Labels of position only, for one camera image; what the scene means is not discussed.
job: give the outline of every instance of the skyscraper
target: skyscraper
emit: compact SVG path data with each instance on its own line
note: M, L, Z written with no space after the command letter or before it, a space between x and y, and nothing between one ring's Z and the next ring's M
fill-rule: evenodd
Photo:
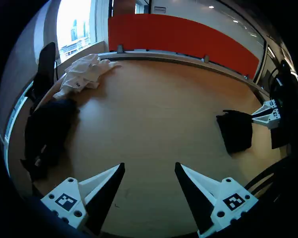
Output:
M77 40L77 21L76 19L73 22L73 27L71 29L71 39L72 41Z
M84 37L86 37L86 25L85 25L85 21L83 22L83 32L84 32Z

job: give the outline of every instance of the glass wall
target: glass wall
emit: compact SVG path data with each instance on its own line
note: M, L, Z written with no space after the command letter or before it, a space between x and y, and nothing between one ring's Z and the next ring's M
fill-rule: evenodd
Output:
M89 47L91 0L62 0L58 10L56 33L61 62Z

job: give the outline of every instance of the white cloth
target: white cloth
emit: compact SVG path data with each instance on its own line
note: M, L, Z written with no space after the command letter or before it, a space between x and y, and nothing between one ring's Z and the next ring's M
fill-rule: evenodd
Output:
M60 91L54 94L54 98L61 99L69 92L80 92L83 88L97 88L98 78L105 72L117 66L118 62L108 59L100 60L98 54L90 54L72 63L65 69L66 76L62 82Z

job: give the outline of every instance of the table surface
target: table surface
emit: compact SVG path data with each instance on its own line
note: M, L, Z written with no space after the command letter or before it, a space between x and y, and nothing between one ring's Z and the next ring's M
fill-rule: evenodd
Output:
M261 105L244 83L186 65L120 61L98 89L72 98L80 113L67 154L36 187L46 195L67 177L85 180L121 162L126 172L102 230L128 237L172 237L197 230L174 173L175 162L241 185L281 158L270 131L253 124L252 147L227 154L216 115Z

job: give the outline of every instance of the red wall panel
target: red wall panel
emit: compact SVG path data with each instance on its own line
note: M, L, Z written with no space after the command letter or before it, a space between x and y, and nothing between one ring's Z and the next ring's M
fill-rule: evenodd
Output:
M108 19L109 50L166 50L203 58L254 78L259 60L240 43L201 23L158 14Z

